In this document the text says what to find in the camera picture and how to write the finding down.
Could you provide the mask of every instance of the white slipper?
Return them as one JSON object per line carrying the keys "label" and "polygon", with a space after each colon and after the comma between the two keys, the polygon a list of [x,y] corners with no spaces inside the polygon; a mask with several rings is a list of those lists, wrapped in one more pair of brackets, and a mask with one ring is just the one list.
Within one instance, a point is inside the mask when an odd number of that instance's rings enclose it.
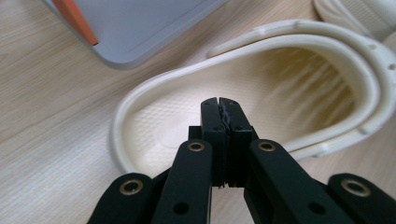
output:
{"label": "white slipper", "polygon": [[326,22],[383,41],[396,32],[394,0],[315,0],[315,8]]}
{"label": "white slipper", "polygon": [[238,102],[259,137],[295,159],[321,156],[376,132],[395,108],[396,56],[381,43],[317,21],[281,21],[211,50],[211,58],[132,90],[109,135],[125,173],[167,169],[200,103]]}

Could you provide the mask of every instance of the orange edge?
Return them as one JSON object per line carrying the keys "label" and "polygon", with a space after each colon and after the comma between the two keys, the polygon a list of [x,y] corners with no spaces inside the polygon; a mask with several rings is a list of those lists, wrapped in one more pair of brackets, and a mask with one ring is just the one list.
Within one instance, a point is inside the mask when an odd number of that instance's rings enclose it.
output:
{"label": "orange edge", "polygon": [[74,0],[52,0],[61,15],[90,45],[99,43]]}

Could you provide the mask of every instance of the wooden table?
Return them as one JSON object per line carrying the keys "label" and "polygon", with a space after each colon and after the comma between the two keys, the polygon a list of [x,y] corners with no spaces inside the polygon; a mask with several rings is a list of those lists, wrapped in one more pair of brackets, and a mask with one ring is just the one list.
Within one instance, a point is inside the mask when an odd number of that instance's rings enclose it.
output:
{"label": "wooden table", "polygon": [[[0,1],[0,223],[85,223],[121,175],[106,138],[122,97],[255,26],[288,19],[318,15],[310,0],[230,0],[142,66],[118,71],[41,1]],[[325,183],[333,174],[361,175],[396,197],[395,133],[393,117],[366,141],[301,165]],[[214,203],[221,193],[214,191]],[[224,193],[231,195],[228,207],[213,205],[212,222],[251,222],[246,208],[230,213],[244,205],[232,190]]]}

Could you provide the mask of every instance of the white slide sandal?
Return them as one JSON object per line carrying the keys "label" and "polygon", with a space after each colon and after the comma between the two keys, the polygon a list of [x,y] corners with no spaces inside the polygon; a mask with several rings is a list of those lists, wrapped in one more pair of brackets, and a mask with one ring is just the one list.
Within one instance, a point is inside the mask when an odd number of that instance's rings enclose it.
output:
{"label": "white slide sandal", "polygon": [[[267,24],[208,56],[147,80],[122,100],[109,147],[123,172],[154,177],[169,168],[189,126],[200,125],[200,103],[212,97],[238,102],[259,137],[295,159],[358,143],[395,108],[393,52],[329,23]],[[221,207],[212,207],[213,216]]]}

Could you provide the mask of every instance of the bolt hole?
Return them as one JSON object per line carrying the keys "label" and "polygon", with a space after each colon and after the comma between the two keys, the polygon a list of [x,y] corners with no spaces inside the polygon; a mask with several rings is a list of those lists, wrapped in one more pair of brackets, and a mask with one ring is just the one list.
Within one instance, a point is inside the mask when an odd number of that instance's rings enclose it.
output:
{"label": "bolt hole", "polygon": [[276,147],[268,142],[259,143],[259,149],[264,151],[274,151]]}
{"label": "bolt hole", "polygon": [[204,144],[202,143],[190,143],[187,148],[190,151],[201,151],[205,148]]}
{"label": "bolt hole", "polygon": [[125,181],[120,186],[120,193],[123,195],[133,195],[143,188],[143,182],[138,179]]}
{"label": "bolt hole", "polygon": [[341,186],[356,196],[367,197],[371,194],[371,191],[365,185],[353,179],[344,179],[341,181]]}
{"label": "bolt hole", "polygon": [[319,203],[310,203],[308,205],[308,208],[311,210],[311,212],[318,214],[318,215],[324,215],[326,214],[326,209]]}
{"label": "bolt hole", "polygon": [[186,203],[177,203],[174,206],[174,212],[178,215],[185,215],[189,212],[189,205]]}

